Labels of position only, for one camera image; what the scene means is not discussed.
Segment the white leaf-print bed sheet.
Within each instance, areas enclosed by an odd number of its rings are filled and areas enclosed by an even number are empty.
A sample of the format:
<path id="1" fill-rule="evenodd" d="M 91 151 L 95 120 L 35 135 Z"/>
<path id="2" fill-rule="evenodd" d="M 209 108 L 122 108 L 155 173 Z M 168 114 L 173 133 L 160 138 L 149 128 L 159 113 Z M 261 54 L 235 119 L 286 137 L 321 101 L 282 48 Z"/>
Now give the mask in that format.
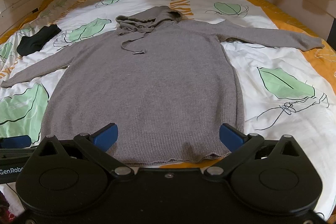
<path id="1" fill-rule="evenodd" d="M 266 14 L 247 0 L 88 0 L 82 8 L 62 19 L 62 30 L 43 52 L 26 58 L 21 69 L 85 39 L 117 29 L 116 18 L 131 16 L 153 7 L 166 6 L 184 20 L 216 24 L 228 20 L 242 27 L 278 30 Z M 295 137 L 323 181 L 316 212 L 331 214 L 335 206 L 335 94 L 331 85 L 290 47 L 226 41 L 222 43 L 239 78 L 244 103 L 244 133 L 275 139 Z M 58 69 L 29 82 L 1 89 L 1 136 L 29 135 L 38 144 L 41 123 L 49 99 L 64 74 Z"/>

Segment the grey knitted hooded sweater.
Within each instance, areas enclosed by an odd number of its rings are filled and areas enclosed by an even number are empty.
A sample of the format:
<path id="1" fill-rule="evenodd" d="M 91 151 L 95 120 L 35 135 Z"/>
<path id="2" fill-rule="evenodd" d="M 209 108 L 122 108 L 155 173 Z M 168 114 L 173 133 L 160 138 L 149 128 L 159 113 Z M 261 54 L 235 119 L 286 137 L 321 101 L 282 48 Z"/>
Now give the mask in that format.
<path id="1" fill-rule="evenodd" d="M 116 30 L 67 46 L 1 87 L 64 69 L 41 135 L 68 140 L 115 123 L 119 136 L 108 153 L 134 165 L 199 162 L 228 153 L 219 129 L 227 123 L 244 130 L 244 103 L 223 42 L 322 47 L 320 38 L 299 32 L 184 20 L 166 6 L 120 15 L 116 22 Z"/>

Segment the black folded cloth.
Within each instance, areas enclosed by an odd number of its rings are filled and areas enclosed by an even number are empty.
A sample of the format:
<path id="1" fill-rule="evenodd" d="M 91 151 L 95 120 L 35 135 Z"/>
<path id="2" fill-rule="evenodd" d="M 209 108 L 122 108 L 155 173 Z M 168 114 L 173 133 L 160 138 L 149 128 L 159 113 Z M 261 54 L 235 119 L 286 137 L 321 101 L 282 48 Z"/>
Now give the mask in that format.
<path id="1" fill-rule="evenodd" d="M 17 46 L 17 53 L 20 56 L 28 56 L 32 53 L 40 51 L 44 45 L 53 37 L 58 35 L 62 30 L 56 25 L 42 27 L 33 36 L 23 36 L 19 45 Z"/>

